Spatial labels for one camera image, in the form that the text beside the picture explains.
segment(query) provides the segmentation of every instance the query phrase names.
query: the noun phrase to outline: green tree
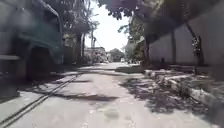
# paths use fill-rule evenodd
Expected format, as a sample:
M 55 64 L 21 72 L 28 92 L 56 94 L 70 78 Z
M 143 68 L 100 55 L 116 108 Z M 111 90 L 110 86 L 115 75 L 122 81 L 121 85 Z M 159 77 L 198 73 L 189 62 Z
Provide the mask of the green tree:
M 124 58 L 124 53 L 117 48 L 111 50 L 110 54 L 114 62 L 119 62 L 121 58 Z
M 125 46 L 125 57 L 126 59 L 128 60 L 131 60 L 134 58 L 134 48 L 135 48 L 135 45 L 134 43 L 128 43 L 126 46 Z
M 139 42 L 133 49 L 133 58 L 139 61 L 145 60 L 144 42 Z
M 99 22 L 91 20 L 94 16 L 90 8 L 91 0 L 45 0 L 60 15 L 64 37 L 73 40 L 73 59 L 82 62 L 85 35 L 95 30 Z

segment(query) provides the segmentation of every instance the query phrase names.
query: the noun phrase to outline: concrete curb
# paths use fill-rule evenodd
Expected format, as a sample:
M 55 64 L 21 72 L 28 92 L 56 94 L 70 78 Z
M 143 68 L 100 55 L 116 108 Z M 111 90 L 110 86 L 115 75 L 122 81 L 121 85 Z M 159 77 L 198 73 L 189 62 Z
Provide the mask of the concrete curb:
M 170 87 L 172 90 L 180 92 L 184 95 L 188 95 L 193 99 L 207 105 L 208 107 L 223 105 L 223 103 L 220 100 L 218 100 L 218 98 L 216 98 L 214 95 L 205 92 L 203 90 L 197 90 L 190 88 L 188 86 L 184 86 L 182 83 L 175 81 L 173 79 L 169 79 L 161 75 L 160 73 L 156 73 L 151 70 L 145 70 L 144 75 L 154 79 L 156 83 L 158 83 L 158 85 Z

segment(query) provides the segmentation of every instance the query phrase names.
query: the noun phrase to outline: wall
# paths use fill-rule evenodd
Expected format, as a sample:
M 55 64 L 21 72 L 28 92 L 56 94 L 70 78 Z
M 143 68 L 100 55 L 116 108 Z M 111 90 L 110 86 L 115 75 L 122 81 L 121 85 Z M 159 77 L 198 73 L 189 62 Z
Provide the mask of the wall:
M 205 62 L 209 65 L 224 64 L 224 2 L 190 21 L 196 35 L 201 36 Z M 183 64 L 194 64 L 196 59 L 191 45 L 192 36 L 185 25 L 175 30 L 176 61 Z M 172 60 L 171 34 L 161 37 L 149 45 L 150 59 Z
M 160 61 L 164 58 L 165 62 L 172 62 L 170 34 L 161 37 L 159 40 L 149 45 L 149 57 L 152 61 Z

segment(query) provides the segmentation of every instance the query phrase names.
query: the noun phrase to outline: asphalt road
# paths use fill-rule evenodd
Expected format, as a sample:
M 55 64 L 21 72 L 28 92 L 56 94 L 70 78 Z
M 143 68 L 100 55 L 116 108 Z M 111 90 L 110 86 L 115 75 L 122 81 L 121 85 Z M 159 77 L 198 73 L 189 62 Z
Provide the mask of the asphalt road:
M 0 104 L 9 128 L 218 128 L 202 104 L 124 63 L 70 70 Z

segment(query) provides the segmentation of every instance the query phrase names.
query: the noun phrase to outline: foliage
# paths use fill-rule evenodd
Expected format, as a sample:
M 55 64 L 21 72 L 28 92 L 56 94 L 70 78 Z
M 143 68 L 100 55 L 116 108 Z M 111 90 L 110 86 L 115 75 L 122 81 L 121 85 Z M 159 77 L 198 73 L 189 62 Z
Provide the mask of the foliage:
M 88 33 L 96 29 L 99 22 L 93 16 L 89 0 L 45 0 L 60 15 L 65 33 Z
M 124 58 L 124 53 L 121 52 L 119 49 L 115 48 L 110 51 L 111 57 L 114 62 L 118 62 L 121 60 L 121 58 Z
M 124 30 L 124 33 L 129 33 L 129 25 L 122 25 L 120 28 L 117 30 L 119 33 L 121 33 Z
M 192 19 L 219 0 L 98 0 L 105 4 L 109 15 L 121 19 L 131 16 L 129 25 L 118 30 L 130 33 L 130 38 L 153 36 L 154 41 L 167 32 Z
M 125 57 L 126 59 L 130 60 L 133 59 L 133 53 L 134 53 L 135 44 L 128 43 L 125 46 Z
M 133 50 L 133 58 L 144 60 L 144 42 L 139 42 Z

